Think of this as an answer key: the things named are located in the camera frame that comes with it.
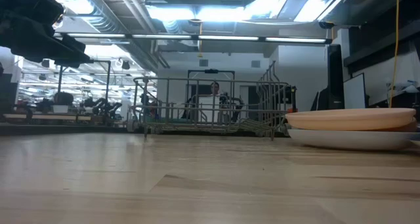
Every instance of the wooden table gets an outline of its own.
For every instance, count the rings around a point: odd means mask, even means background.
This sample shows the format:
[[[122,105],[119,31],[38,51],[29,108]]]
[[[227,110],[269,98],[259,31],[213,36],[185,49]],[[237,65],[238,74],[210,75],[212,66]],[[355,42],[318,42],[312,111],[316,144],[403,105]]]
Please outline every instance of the wooden table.
[[[0,137],[0,223],[420,223],[420,152],[290,139]]]

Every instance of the fluorescent light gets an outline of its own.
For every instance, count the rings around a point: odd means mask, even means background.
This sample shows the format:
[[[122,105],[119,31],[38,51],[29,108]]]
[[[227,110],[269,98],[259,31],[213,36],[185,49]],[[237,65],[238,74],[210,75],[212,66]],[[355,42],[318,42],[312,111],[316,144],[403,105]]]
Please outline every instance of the fluorescent light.
[[[295,22],[312,22],[322,14],[326,7],[326,0],[308,0],[296,16]]]
[[[56,0],[77,14],[91,14],[95,8],[88,0]]]
[[[125,38],[124,34],[68,34],[70,37]]]
[[[161,21],[191,20],[195,18],[195,14],[190,7],[162,8],[148,5],[146,8],[151,18]]]
[[[27,88],[27,91],[31,92],[31,93],[36,93],[38,92],[38,89],[34,89],[34,88]]]
[[[274,9],[271,11],[270,18],[276,18],[277,15],[282,11],[284,5],[286,4],[287,0],[279,0],[276,5],[274,5]]]
[[[197,19],[211,22],[237,22],[243,20],[243,7],[204,7],[197,15]]]
[[[246,36],[216,36],[216,35],[200,35],[200,40],[240,40],[240,41],[258,41],[258,37]]]
[[[116,44],[116,45],[130,45],[129,41],[101,41],[100,44],[109,45],[109,44]]]
[[[278,43],[325,43],[325,39],[294,38],[294,37],[266,37],[266,41]]]
[[[44,71],[25,71],[22,72],[24,74],[58,74],[58,72],[44,72]],[[110,73],[111,76],[127,76],[127,74],[114,74]],[[107,76],[107,73],[71,73],[71,72],[64,72],[63,76]]]
[[[117,45],[86,45],[85,54],[97,58],[130,57],[130,54]]]
[[[322,20],[325,18],[342,0],[335,0],[318,18],[317,20]]]
[[[22,82],[20,83],[22,86],[45,86],[45,87],[58,87],[58,83],[28,83]],[[88,83],[62,83],[62,87],[91,87],[95,89],[106,89],[106,85],[100,84],[88,84]],[[136,85],[123,85],[125,89],[134,89]],[[121,85],[109,85],[110,89],[122,89]]]
[[[91,76],[81,76],[81,79],[93,82],[93,78]]]
[[[190,35],[171,35],[171,34],[135,34],[133,38],[139,39],[191,39]]]
[[[272,7],[278,4],[279,0],[255,0],[248,6],[246,6],[243,12],[243,18],[250,20],[254,18],[269,17],[272,12]]]

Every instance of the wall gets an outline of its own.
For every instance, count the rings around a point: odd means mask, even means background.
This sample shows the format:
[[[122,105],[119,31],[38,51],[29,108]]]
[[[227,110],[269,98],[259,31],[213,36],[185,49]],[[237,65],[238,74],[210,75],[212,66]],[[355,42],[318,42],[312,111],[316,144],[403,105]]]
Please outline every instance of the wall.
[[[308,111],[318,91],[327,87],[327,61],[325,47],[279,46],[272,56],[263,58],[262,54],[204,53],[209,59],[209,67],[200,68],[197,53],[165,53],[164,57],[171,69],[161,69],[159,77],[186,78],[187,70],[216,68],[218,70],[235,70],[236,80],[260,80],[270,62],[276,61],[276,73],[281,81],[297,87],[296,103],[299,111]],[[251,68],[251,60],[261,60],[261,68]],[[227,79],[224,74],[199,74],[201,79]],[[174,81],[169,86],[169,102],[184,103],[186,82]],[[235,97],[240,95],[240,86],[252,85],[241,83],[235,85]],[[229,93],[229,84],[220,83],[220,89]],[[166,101],[166,82],[157,83],[157,97]]]
[[[348,69],[344,67],[344,59],[350,56],[350,42],[348,36],[348,29],[340,29],[337,31],[337,37],[333,40],[333,44],[338,44],[341,46],[341,58],[342,58],[342,68],[343,68],[343,81],[350,79],[350,74]]]
[[[365,74],[366,94],[370,96],[369,104],[375,104],[387,99],[387,83],[392,82],[394,73],[394,58],[353,73],[353,76]],[[420,61],[415,49],[397,58],[396,83],[406,83],[407,80],[420,82]]]
[[[158,76],[160,78],[187,78],[187,71],[186,70],[160,70],[158,72]],[[246,80],[246,81],[257,81],[260,79],[262,74],[252,74],[252,73],[244,73],[244,72],[237,72],[235,80]],[[228,79],[224,74],[204,74],[199,73],[196,79],[214,79],[218,80],[226,80]],[[202,85],[210,85],[211,82],[203,81],[200,82]],[[177,104],[184,103],[186,101],[186,81],[170,81],[169,84],[169,102],[175,102]],[[191,81],[191,85],[195,85],[196,81]],[[220,91],[227,92],[230,95],[230,84],[228,82],[219,82]],[[244,85],[255,85],[252,83],[236,83],[235,84],[235,91],[234,96],[240,96],[240,87]],[[157,81],[157,98],[166,101],[167,95],[167,80],[161,79]]]
[[[203,53],[203,57],[198,57],[198,53],[162,53],[162,55],[173,70],[218,69],[263,74],[264,69],[267,69],[269,65],[269,59],[264,58],[262,53],[232,53],[230,55],[228,53]],[[209,66],[200,67],[200,59],[209,60]],[[252,68],[252,60],[259,60],[261,68]]]
[[[280,81],[296,86],[297,109],[309,111],[316,93],[328,84],[326,48],[279,46],[270,60],[276,61]]]

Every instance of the person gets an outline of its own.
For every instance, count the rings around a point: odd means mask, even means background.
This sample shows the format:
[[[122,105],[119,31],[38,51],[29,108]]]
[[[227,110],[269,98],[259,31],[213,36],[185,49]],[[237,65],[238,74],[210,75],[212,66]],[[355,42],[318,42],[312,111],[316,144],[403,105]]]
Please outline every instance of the person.
[[[5,69],[3,68],[3,65],[0,62],[0,77],[3,75],[4,71],[5,71]]]
[[[220,89],[219,83],[214,81],[213,83],[211,83],[210,89],[211,89],[212,95],[219,95],[219,89]]]

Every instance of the plate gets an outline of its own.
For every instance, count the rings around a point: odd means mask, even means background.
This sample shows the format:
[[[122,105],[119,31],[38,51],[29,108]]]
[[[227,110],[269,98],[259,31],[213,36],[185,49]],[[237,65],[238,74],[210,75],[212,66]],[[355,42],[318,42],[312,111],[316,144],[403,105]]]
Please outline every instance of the plate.
[[[388,131],[319,131],[289,129],[290,137],[303,145],[347,150],[400,150],[412,145],[418,133]]]
[[[411,108],[365,108],[297,112],[286,114],[286,118],[299,129],[370,131],[408,125],[414,115]]]

